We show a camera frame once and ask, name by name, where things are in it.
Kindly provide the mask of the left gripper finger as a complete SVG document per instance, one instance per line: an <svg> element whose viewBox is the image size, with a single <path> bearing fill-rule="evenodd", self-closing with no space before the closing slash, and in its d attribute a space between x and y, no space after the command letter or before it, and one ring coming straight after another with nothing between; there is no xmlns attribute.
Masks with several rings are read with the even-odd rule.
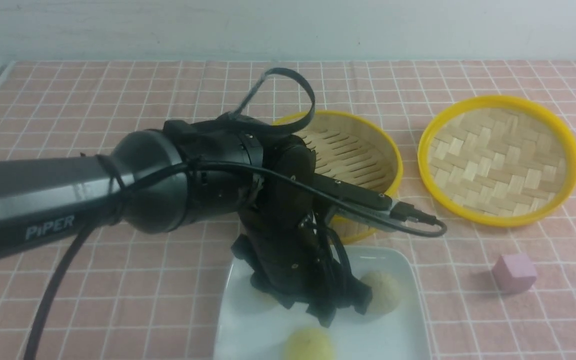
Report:
<svg viewBox="0 0 576 360"><path fill-rule="evenodd" d="M308 314L318 320L323 328L330 328L338 310L338 297L315 297L308 304Z"/></svg>
<svg viewBox="0 0 576 360"><path fill-rule="evenodd" d="M356 313L364 316L373 300L373 292L369 285L361 280L346 280L345 286L338 296L338 309L352 307Z"/></svg>

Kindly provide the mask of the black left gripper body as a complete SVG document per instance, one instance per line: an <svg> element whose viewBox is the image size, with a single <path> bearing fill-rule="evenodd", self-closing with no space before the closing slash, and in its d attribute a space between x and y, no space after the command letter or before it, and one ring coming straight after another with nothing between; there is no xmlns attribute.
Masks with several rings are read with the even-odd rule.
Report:
<svg viewBox="0 0 576 360"><path fill-rule="evenodd" d="M318 188L316 153L299 137L245 137L243 148L252 166L270 171L259 175L253 202L238 212L246 232L231 248L253 269L251 285L285 309L296 303L310 311L358 308L359 281L329 226L334 205L274 176Z"/></svg>

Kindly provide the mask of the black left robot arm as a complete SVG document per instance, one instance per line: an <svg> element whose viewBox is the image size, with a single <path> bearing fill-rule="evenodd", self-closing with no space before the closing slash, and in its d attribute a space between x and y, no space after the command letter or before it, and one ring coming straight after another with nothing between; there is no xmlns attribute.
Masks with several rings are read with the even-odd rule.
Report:
<svg viewBox="0 0 576 360"><path fill-rule="evenodd" d="M286 309L306 304L325 328L338 309L365 315L372 291L328 226L336 206L306 190L321 177L297 130L169 120L109 155L0 161L0 259L121 221L162 234L237 214L244 232L231 251L254 289Z"/></svg>

